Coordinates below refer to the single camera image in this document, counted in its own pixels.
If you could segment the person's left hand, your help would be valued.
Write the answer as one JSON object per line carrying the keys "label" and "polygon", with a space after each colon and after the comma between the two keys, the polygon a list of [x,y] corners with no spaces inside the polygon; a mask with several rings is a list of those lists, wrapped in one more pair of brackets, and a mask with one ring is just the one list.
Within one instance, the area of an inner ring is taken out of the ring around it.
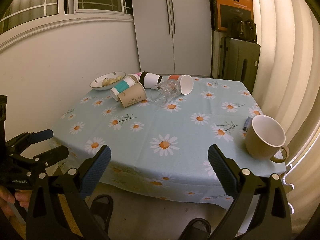
{"label": "person's left hand", "polygon": [[9,204],[15,204],[16,202],[19,202],[21,207],[28,209],[32,192],[32,190],[18,190],[14,193],[14,195],[12,195],[8,189],[6,189],[4,186],[0,186],[1,210],[7,219],[14,216],[14,212]]}

